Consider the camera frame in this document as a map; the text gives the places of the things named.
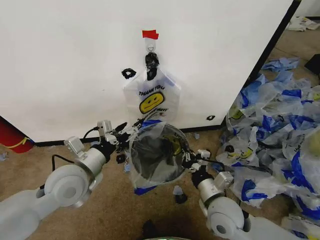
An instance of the smiley face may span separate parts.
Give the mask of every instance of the smiley face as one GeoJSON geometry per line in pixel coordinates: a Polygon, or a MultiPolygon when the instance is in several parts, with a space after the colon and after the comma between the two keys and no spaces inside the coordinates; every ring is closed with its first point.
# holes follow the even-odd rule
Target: smiley face
{"type": "Polygon", "coordinates": [[[161,92],[155,92],[154,94],[148,96],[145,100],[140,103],[140,112],[146,114],[154,109],[159,104],[163,103],[165,100],[164,95],[161,92]]]}

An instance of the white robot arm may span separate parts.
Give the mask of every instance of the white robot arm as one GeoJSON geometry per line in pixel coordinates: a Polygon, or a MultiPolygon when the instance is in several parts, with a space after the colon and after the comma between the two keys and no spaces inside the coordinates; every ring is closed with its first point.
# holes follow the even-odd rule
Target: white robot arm
{"type": "Polygon", "coordinates": [[[25,190],[0,202],[0,240],[24,240],[38,227],[40,221],[60,207],[80,207],[101,182],[102,167],[116,149],[117,139],[108,120],[98,122],[100,144],[84,151],[77,137],[64,144],[77,157],[75,164],[53,171],[44,188],[25,190]]]}
{"type": "MultiPolygon", "coordinates": [[[[42,219],[58,208],[80,207],[89,198],[102,180],[103,165],[119,144],[110,121],[98,122],[97,126],[100,144],[88,151],[83,151],[84,146],[77,137],[64,141],[77,155],[75,164],[53,171],[44,189],[21,191],[0,202],[0,240],[24,240],[42,219]]],[[[231,240],[299,239],[265,218],[243,213],[236,202],[224,197],[224,190],[233,177],[229,172],[221,172],[214,179],[206,172],[201,159],[210,156],[208,151],[201,150],[191,156],[189,154],[184,167],[192,172],[192,182],[200,193],[200,207],[207,217],[206,225],[213,234],[231,240]]]]}
{"type": "Polygon", "coordinates": [[[300,239],[263,217],[248,214],[225,197],[225,189],[234,178],[227,171],[220,172],[216,178],[207,173],[202,159],[209,157],[210,152],[198,150],[184,164],[192,172],[192,183],[200,193],[199,205],[207,218],[206,226],[214,235],[230,240],[300,239]]]}

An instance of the red tape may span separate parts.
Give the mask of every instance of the red tape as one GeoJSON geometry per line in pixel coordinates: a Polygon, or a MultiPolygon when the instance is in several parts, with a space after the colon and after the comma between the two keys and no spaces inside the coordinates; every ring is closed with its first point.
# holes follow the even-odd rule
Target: red tape
{"type": "Polygon", "coordinates": [[[142,37],[157,40],[159,33],[156,30],[142,30],[142,37]]]}

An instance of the baseboard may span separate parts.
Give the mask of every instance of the baseboard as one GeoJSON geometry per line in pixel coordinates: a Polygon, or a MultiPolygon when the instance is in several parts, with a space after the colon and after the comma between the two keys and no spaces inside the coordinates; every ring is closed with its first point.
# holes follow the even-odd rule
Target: baseboard
{"type": "MultiPolygon", "coordinates": [[[[181,128],[180,130],[183,133],[192,133],[192,132],[203,132],[210,130],[219,130],[225,126],[225,121],[223,121],[220,125],[210,125],[210,126],[199,126],[199,127],[189,127],[189,128],[181,128]]],[[[81,142],[83,143],[92,143],[94,141],[99,141],[99,137],[88,137],[86,139],[81,138],[81,142]]],[[[63,140],[58,141],[41,141],[34,143],[37,147],[50,147],[50,146],[61,146],[65,145],[63,140]]]]}

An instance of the white wall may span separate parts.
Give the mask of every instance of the white wall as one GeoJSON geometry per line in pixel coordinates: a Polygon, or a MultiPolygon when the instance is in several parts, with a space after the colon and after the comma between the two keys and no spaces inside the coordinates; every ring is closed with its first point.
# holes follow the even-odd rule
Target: white wall
{"type": "Polygon", "coordinates": [[[219,125],[292,0],[1,0],[0,115],[36,142],[128,120],[142,30],[182,87],[173,124],[219,125]],[[215,115],[208,121],[207,116],[215,115]]]}
{"type": "Polygon", "coordinates": [[[320,0],[302,0],[294,15],[297,17],[320,17],[320,0]]]}

